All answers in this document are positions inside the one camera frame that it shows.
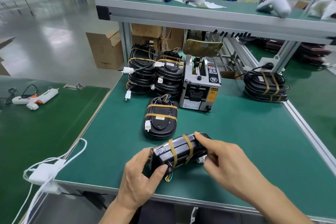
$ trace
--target left hand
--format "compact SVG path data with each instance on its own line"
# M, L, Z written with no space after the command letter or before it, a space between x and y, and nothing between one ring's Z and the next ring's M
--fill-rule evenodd
M168 168L167 165L158 167L149 179L142 174L150 149L141 150L126 163L116 198L120 206L134 212L154 194Z

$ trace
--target green workbench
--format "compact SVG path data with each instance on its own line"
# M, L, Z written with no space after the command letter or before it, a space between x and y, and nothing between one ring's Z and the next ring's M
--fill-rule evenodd
M125 163L144 147L167 140L146 138L145 110L150 96L125 101L127 76L121 77L82 135L86 150L55 180L64 187L115 194ZM265 177L305 214L336 220L336 178L281 104L255 102L243 93L242 81L222 79L210 113L179 109L172 138L194 131L238 144ZM83 147L79 142L72 155ZM257 213L248 203L222 189L203 169L191 163L162 182L154 199Z
M30 84L36 85L39 95L49 86L59 88L59 93L35 111L26 105L4 105L5 99L0 99L0 216L3 224L13 221L27 197L30 184L23 180L23 171L34 163L65 153L109 91L92 86L74 90L63 88L65 83L0 76L0 97L8 97L7 90L12 87L17 89L15 96L19 96ZM38 186L33 187L30 200L37 189Z
M257 60L275 53L247 45ZM291 60L283 75L290 86L288 98L305 121L336 157L336 76L327 69Z

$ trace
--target upper shelf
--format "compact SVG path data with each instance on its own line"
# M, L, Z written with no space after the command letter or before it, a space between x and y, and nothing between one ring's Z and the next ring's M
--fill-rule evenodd
M308 17L303 10L293 9L288 18L257 12L254 3L211 0L224 6L220 9L198 8L177 1L95 0L96 5L109 8L114 21L142 23L203 31L238 33L252 36L330 44L336 37L336 19Z

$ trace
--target yellow warning label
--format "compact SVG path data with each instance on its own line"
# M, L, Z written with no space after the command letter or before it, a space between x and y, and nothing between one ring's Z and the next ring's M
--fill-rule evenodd
M216 98L216 95L217 95L217 92L218 92L218 88L211 88L210 92L209 92L209 95L208 95L208 98L207 98L207 101L208 102L214 102L215 98Z

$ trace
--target automatic tape dispenser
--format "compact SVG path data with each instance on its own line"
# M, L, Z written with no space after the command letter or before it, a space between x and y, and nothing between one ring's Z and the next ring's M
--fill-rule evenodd
M221 86L221 76L214 57L222 46L220 42L186 41L183 48L186 59L180 107L200 112L212 109Z

